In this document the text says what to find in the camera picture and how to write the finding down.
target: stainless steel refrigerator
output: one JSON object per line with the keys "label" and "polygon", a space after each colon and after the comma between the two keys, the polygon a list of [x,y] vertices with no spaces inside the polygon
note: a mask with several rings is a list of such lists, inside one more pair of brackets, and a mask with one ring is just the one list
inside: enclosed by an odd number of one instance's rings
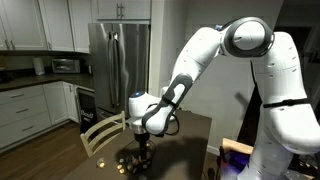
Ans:
{"label": "stainless steel refrigerator", "polygon": [[150,25],[89,24],[98,121],[125,110],[137,91],[147,91]]}

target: upper cabinet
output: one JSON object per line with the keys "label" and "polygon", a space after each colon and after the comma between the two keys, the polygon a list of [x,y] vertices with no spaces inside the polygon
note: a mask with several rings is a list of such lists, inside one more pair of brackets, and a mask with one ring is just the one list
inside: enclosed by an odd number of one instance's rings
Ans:
{"label": "upper cabinet", "polygon": [[39,0],[48,49],[74,51],[67,0]]}
{"label": "upper cabinet", "polygon": [[89,53],[88,24],[92,23],[91,4],[88,0],[68,0],[74,48]]}
{"label": "upper cabinet", "polygon": [[151,0],[92,0],[95,20],[149,20]]}
{"label": "upper cabinet", "polygon": [[47,50],[38,0],[0,0],[0,17],[1,50]]}

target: refrigerator handle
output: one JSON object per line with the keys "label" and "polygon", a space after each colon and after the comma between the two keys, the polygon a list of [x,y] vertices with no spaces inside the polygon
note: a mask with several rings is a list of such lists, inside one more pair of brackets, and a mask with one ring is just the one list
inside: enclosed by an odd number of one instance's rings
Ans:
{"label": "refrigerator handle", "polygon": [[115,70],[115,105],[120,105],[119,93],[120,93],[120,62],[119,62],[119,42],[118,33],[113,33],[113,48],[114,48],[114,70]]}
{"label": "refrigerator handle", "polygon": [[107,48],[108,48],[108,71],[109,71],[109,90],[110,90],[110,100],[111,100],[111,106],[115,108],[115,99],[114,99],[114,91],[112,90],[114,87],[114,72],[113,72],[113,37],[111,36],[111,39],[107,42]]}

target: countertop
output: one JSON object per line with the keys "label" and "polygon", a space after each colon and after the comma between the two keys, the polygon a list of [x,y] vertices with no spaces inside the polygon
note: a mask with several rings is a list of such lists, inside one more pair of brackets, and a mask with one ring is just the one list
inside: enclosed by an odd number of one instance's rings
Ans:
{"label": "countertop", "polygon": [[0,92],[57,81],[65,81],[85,88],[93,89],[92,76],[89,76],[88,74],[45,74],[41,76],[16,78],[8,83],[2,83],[0,84]]}
{"label": "countertop", "polygon": [[[176,115],[180,121],[180,131],[176,136],[150,137],[156,145],[156,153],[151,168],[143,173],[146,179],[201,179],[211,119],[181,110],[177,110]],[[175,123],[170,122],[167,132],[175,131]],[[124,130],[65,179],[138,179],[137,175],[120,174],[117,169],[122,148],[133,140],[132,130]],[[102,157],[106,165],[99,169],[96,164]]]}

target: dark wooden table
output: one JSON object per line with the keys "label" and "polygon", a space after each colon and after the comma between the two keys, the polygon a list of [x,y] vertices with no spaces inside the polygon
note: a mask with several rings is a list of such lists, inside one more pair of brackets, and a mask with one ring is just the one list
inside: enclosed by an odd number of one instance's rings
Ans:
{"label": "dark wooden table", "polygon": [[[178,135],[164,138],[150,137],[156,145],[156,154],[152,167],[143,173],[147,179],[201,179],[211,119],[180,110],[177,110],[177,116],[180,120]],[[176,128],[173,124],[176,122],[171,123],[172,126],[168,130],[170,132]],[[132,140],[134,140],[133,132],[126,129],[68,174],[65,179],[138,179],[138,176],[120,174],[117,169],[122,148]],[[96,164],[102,157],[106,161],[106,166],[99,169]]]}

